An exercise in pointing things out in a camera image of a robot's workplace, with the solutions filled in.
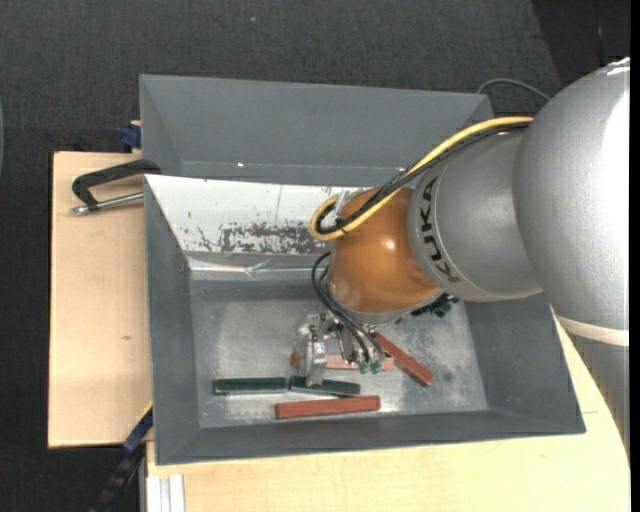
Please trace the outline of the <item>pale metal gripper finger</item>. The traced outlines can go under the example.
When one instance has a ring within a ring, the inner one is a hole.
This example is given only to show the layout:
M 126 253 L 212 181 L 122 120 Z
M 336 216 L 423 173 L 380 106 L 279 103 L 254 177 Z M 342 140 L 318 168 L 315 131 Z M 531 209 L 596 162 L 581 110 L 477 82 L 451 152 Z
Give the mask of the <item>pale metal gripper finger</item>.
M 327 366 L 327 348 L 324 341 L 310 341 L 306 349 L 306 385 L 320 385 Z
M 299 327 L 293 344 L 293 366 L 299 374 L 308 374 L 312 367 L 312 332 Z

